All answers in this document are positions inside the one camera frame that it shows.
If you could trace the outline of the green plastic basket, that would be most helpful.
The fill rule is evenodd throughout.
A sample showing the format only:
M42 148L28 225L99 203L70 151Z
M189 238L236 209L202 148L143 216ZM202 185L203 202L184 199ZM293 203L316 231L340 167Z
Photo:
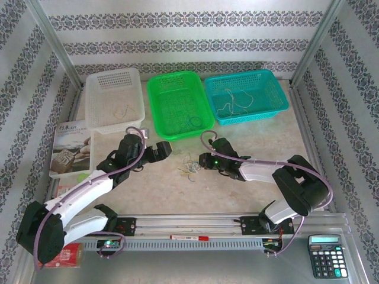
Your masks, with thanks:
M154 76L147 82L147 95L156 133L165 140L199 136L214 126L207 95L195 72Z

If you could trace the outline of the white plastic basket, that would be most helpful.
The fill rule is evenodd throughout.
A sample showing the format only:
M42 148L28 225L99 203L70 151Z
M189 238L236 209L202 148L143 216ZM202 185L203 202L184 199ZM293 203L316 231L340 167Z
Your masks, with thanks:
M142 84L136 68L94 73L85 82L87 129L100 134L139 128L145 118Z

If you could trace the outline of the teal plastic basket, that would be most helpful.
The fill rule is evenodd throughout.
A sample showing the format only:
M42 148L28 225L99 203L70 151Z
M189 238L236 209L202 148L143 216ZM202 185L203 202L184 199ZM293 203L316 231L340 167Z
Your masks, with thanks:
M289 108L282 87L267 69L209 77L204 86L222 126L272 118Z

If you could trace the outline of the book with photo cover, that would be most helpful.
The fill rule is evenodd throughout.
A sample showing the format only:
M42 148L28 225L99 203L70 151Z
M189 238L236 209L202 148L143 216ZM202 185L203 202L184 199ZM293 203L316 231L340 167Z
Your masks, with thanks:
M62 122L54 134L49 176L60 179L92 170L92 133L85 120Z

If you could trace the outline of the red white marker pen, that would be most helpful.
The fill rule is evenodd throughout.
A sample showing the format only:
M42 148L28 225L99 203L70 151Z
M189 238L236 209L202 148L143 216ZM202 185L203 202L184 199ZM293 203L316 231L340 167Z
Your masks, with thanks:
M207 236L170 235L169 238L182 241L209 241Z

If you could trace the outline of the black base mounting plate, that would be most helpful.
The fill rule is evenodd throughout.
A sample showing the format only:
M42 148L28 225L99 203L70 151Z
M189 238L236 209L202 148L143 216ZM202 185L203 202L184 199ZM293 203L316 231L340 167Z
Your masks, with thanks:
M115 233L126 237L133 237L136 230L136 219L132 217L118 217L114 227Z
M259 216L242 216L239 220L242 235L267 235L278 234L280 229L284 234L294 234L293 219L287 218L278 224L274 224L267 218Z

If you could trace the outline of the circuit board with green light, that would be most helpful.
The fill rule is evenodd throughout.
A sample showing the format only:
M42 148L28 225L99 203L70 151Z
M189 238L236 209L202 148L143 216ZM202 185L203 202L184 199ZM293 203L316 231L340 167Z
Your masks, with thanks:
M121 240L110 239L110 240L98 240L97 248L98 249L111 249L116 250L121 247Z

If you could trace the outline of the red packet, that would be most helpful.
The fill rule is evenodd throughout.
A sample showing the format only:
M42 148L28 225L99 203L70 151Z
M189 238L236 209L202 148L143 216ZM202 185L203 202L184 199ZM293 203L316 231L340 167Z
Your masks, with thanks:
M82 263L84 245L82 243L70 243L50 262L45 268L79 267Z

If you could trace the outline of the black calculator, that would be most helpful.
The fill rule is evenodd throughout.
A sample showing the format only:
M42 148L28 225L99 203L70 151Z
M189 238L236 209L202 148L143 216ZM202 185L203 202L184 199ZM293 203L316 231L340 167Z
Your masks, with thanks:
M347 279L342 237L338 234L314 234L308 237L313 276L316 279Z

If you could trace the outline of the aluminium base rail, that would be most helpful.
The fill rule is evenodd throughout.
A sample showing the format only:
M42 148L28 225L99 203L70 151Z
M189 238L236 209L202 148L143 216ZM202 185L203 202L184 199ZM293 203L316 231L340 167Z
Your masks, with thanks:
M135 215L134 236L136 238L167 238L169 235L201 235L215 238L241 236L242 225L237 222L241 216L248 216L248 213ZM345 214L315 211L305 217L298 235L351 232Z

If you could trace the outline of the aluminium side rail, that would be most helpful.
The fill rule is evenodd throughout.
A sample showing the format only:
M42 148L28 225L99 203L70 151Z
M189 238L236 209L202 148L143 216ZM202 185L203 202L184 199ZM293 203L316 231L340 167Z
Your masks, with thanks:
M77 91L70 106L68 121L85 119L85 85Z
M309 125L308 116L304 110L299 93L297 92L297 89L292 85L289 87L289 97L300 129L301 137L304 142L306 153L309 158L309 162L316 169L316 171L318 171L318 173L324 179L326 179L329 187L331 188L331 193L328 194L328 197L325 200L325 202L328 202L328 204L325 205L323 209L328 212L336 212L337 209L335 206L334 188L329 183L325 168L319 155L318 146L314 142L313 132L311 126Z

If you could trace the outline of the aluminium frame post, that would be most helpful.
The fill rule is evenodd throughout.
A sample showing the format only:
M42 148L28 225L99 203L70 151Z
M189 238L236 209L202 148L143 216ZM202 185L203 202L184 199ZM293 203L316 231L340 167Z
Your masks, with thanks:
M48 16L46 15L43 7L39 0L24 0L27 8L31 12L36 23L42 30L46 40L48 41L50 47L56 54L59 62L63 66L65 72L69 76L71 82L73 83L75 89L82 89L83 82L81 81L76 68L74 67L67 51L65 50L61 40L59 39L55 29L53 28Z
M314 55L322 44L324 38L327 35L327 32L334 22L335 18L338 16L339 11L343 7L346 0L331 0L330 5L324 13L322 20L314 34L311 38L309 45L306 48L306 51L302 55L301 60L299 61L294 74L290 79L291 87L297 86L303 77L305 71L309 67L311 61L313 60Z

